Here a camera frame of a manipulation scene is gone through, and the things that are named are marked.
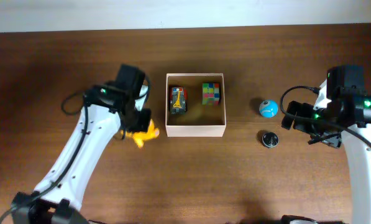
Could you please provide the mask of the yellow toy animal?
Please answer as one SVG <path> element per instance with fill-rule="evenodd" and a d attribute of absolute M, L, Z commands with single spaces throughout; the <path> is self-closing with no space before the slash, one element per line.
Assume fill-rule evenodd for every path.
<path fill-rule="evenodd" d="M 146 132 L 135 132 L 135 133 L 128 133 L 124 132 L 123 130 L 120 131 L 120 134 L 124 138 L 131 138 L 134 140 L 138 148 L 142 148 L 144 146 L 144 143 L 146 141 L 149 141 L 151 139 L 156 139 L 158 138 L 160 134 L 160 130 L 155 127 L 154 121 L 151 119 L 148 129 Z"/>

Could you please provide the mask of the grey red toy truck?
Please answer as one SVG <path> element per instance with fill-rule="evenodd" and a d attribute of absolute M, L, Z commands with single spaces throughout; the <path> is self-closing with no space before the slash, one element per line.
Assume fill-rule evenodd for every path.
<path fill-rule="evenodd" d="M 170 113 L 185 114 L 187 111 L 187 90 L 181 86 L 170 90 Z"/>

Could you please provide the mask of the pink cardboard box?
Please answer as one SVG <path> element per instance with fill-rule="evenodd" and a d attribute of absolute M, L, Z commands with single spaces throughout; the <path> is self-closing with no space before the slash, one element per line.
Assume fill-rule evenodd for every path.
<path fill-rule="evenodd" d="M 219 103 L 203 105 L 203 84 L 219 85 Z M 171 114 L 170 90 L 183 87 L 187 91 L 185 114 Z M 221 137 L 226 119 L 226 97 L 222 73 L 168 73 L 165 85 L 165 127 L 168 137 Z"/>

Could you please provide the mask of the colourful puzzle cube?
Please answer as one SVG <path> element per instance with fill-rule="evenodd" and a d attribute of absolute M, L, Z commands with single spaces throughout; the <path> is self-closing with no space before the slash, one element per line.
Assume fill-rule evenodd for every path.
<path fill-rule="evenodd" d="M 220 85 L 218 83 L 203 83 L 202 84 L 202 104 L 203 105 L 218 105 L 220 101 Z"/>

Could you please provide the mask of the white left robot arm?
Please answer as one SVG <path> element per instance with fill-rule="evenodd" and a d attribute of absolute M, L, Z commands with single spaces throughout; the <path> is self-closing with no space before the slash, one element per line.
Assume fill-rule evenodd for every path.
<path fill-rule="evenodd" d="M 115 80 L 79 91 L 79 120 L 58 159 L 31 194 L 14 197 L 0 223 L 11 216 L 21 223 L 89 223 L 81 213 L 91 174 L 107 144 L 116 135 L 138 147 L 159 135 L 144 108 L 150 81 L 137 67 L 121 65 Z"/>

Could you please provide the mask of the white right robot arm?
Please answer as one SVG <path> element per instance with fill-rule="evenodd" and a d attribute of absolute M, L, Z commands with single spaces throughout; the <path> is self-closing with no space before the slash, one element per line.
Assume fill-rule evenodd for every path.
<path fill-rule="evenodd" d="M 291 101 L 282 127 L 309 134 L 310 144 L 322 142 L 344 147 L 352 191 L 352 223 L 371 223 L 371 95 L 367 94 L 364 69 L 341 65 L 327 71 L 313 105 Z"/>

